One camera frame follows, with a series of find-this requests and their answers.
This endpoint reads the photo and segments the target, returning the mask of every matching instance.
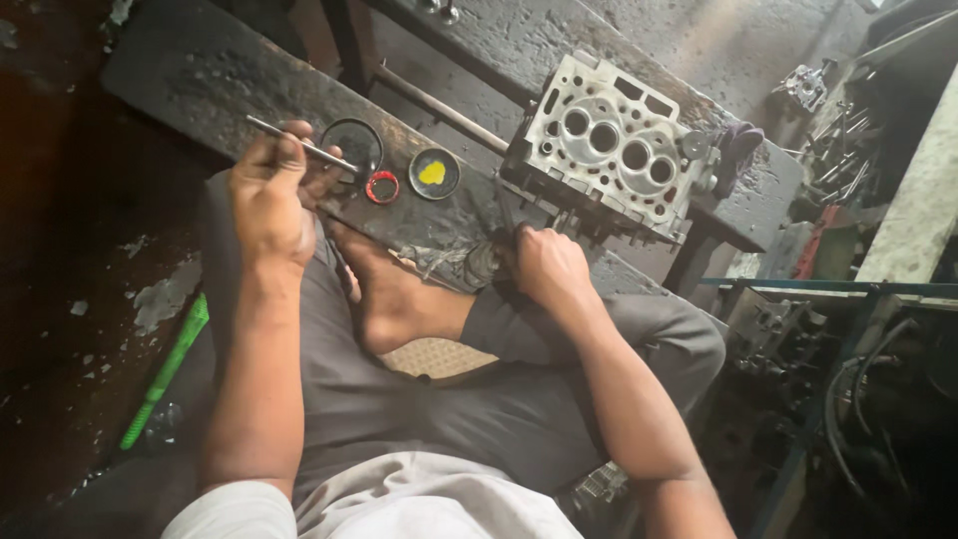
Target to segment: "pile of tools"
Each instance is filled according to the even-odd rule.
[[[841,111],[816,134],[807,133],[801,159],[811,159],[814,179],[807,188],[822,206],[861,206],[875,193],[881,176],[878,163],[883,125],[870,106],[838,103]]]

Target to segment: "green handle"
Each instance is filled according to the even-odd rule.
[[[199,335],[199,330],[203,329],[203,326],[206,325],[206,321],[209,319],[210,314],[206,309],[206,294],[199,293],[196,301],[193,302],[193,307],[190,308],[190,312],[186,316],[186,320],[183,321],[183,328],[176,337],[176,343],[173,345],[173,349],[170,350],[170,354],[167,355],[167,359],[163,362],[163,366],[160,367],[160,371],[156,373],[156,378],[153,379],[153,383],[150,384],[147,389],[143,406],[136,412],[133,421],[129,424],[129,428],[126,429],[126,434],[124,434],[123,440],[120,442],[120,449],[125,451],[133,447],[136,439],[140,437],[140,432],[142,432],[146,426],[149,415],[153,412],[153,407],[156,406],[156,403],[160,402],[163,393],[167,390],[167,386],[170,385],[170,381],[173,379],[173,375],[176,374],[176,370],[179,369],[179,365],[183,363],[183,358],[186,357],[187,351],[190,349],[190,346],[193,345],[196,336]]]

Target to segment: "small metal disc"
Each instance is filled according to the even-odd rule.
[[[679,144],[682,156],[695,161],[705,156],[709,149],[709,137],[702,131],[689,131]]]
[[[428,148],[409,163],[409,183],[424,199],[441,200],[459,185],[459,161],[442,148]]]
[[[371,163],[371,171],[378,170],[382,165],[382,140],[376,130],[362,120],[343,118],[330,124],[319,146],[325,149],[332,145],[343,151],[343,159],[348,163]]]

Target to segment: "dark cloth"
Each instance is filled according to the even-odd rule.
[[[203,287],[224,363],[240,275],[225,173],[209,180],[202,215]],[[453,386],[430,384],[387,369],[360,347],[343,262],[319,224],[316,232],[300,297],[306,435],[294,504],[336,473],[398,451],[468,458],[547,495],[607,461],[575,348],[528,297],[508,285],[482,290],[461,342],[501,361]],[[675,296],[619,295],[605,304],[688,412],[724,359],[712,322]]]

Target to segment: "workbench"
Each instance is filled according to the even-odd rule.
[[[532,2],[473,2],[452,27],[418,11],[414,0],[370,0],[370,4],[441,47],[514,101],[536,96],[552,66],[578,48],[614,59],[675,99],[681,107],[679,121],[691,129],[714,132],[737,121],[573,0],[539,9]],[[511,11],[502,12],[507,6]],[[303,118],[317,131],[343,117],[358,118],[380,134],[385,142],[382,166],[394,171],[404,171],[419,151],[440,146],[205,1],[144,3],[104,69],[102,83],[130,105],[233,158],[254,135],[242,121],[246,114],[269,122]],[[459,189],[448,199],[420,199],[407,189],[391,205],[378,206],[358,189],[346,187],[324,200],[322,209],[450,286],[472,292],[463,278],[463,257],[449,253],[465,252],[486,241],[502,226],[502,216],[491,174],[462,160],[460,166]],[[743,250],[763,250],[802,174],[797,162],[766,142],[730,198],[697,199],[690,217],[699,229],[718,232],[717,239],[715,233],[700,234],[713,238],[712,247],[727,241]],[[519,202],[519,196],[510,194],[509,204],[516,211]],[[538,226],[552,217],[531,204],[520,212],[522,220]],[[588,242],[583,246],[600,292],[666,293],[614,253]],[[683,248],[679,258],[685,253],[686,263],[707,262],[711,250],[703,256],[699,252],[706,249],[692,247]]]

